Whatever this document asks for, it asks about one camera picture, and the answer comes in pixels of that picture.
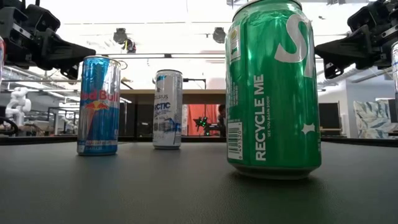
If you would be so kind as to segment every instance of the can lid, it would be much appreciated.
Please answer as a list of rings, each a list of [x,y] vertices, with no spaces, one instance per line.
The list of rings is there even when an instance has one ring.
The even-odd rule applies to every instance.
[[[170,71],[170,72],[177,72],[177,73],[179,73],[179,74],[182,75],[182,72],[177,71],[177,70],[173,70],[173,69],[161,69],[161,70],[157,71],[156,73],[159,73],[159,72],[167,72],[167,71]]]
[[[236,15],[238,15],[238,13],[239,13],[242,9],[244,9],[245,7],[250,6],[250,5],[253,4],[253,3],[259,2],[259,1],[263,1],[263,0],[253,0],[253,1],[249,1],[249,2],[245,3],[243,6],[241,6],[241,7],[235,12],[234,17],[232,18],[232,21],[235,20]],[[298,5],[300,6],[300,9],[303,10],[303,7],[301,6],[301,3],[299,3],[298,0],[288,0],[288,1],[292,1],[292,2],[294,2],[294,3],[296,3],[296,4],[298,4]]]
[[[91,55],[91,56],[87,56],[87,57],[85,57],[83,60],[86,60],[86,59],[88,59],[88,58],[106,58],[106,59],[109,59],[109,60],[112,60],[112,61],[117,62],[117,63],[121,66],[121,63],[120,63],[119,61],[117,61],[116,59],[113,59],[113,58],[110,58],[110,57],[105,57],[105,56],[102,56],[102,55]]]

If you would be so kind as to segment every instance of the dark gray table surface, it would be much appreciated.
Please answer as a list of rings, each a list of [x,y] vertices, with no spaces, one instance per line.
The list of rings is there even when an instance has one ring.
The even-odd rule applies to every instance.
[[[237,174],[225,147],[0,147],[0,223],[398,223],[396,148],[324,142],[308,180],[269,181]]]

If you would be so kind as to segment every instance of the can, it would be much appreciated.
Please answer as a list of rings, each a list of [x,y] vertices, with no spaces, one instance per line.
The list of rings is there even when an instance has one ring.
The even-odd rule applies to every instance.
[[[0,85],[1,85],[1,78],[2,78],[2,69],[4,66],[4,61],[6,59],[6,43],[0,37]]]
[[[391,66],[396,91],[396,111],[398,111],[398,42],[391,46]]]
[[[154,100],[155,149],[178,149],[181,146],[182,74],[176,70],[156,73]]]
[[[77,153],[112,155],[118,150],[120,63],[102,56],[83,61]]]
[[[228,162],[251,177],[301,179],[320,166],[313,31],[300,3],[251,1],[226,41]]]

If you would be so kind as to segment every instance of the person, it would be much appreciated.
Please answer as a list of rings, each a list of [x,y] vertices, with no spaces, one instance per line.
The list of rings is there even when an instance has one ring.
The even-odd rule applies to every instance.
[[[220,128],[220,137],[226,137],[226,111],[225,105],[218,106],[218,127]]]

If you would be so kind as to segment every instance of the green soda can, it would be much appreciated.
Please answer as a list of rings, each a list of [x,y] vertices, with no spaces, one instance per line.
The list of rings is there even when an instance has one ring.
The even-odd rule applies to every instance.
[[[321,165],[310,21],[292,0],[251,1],[226,39],[228,162],[248,176],[302,179]]]

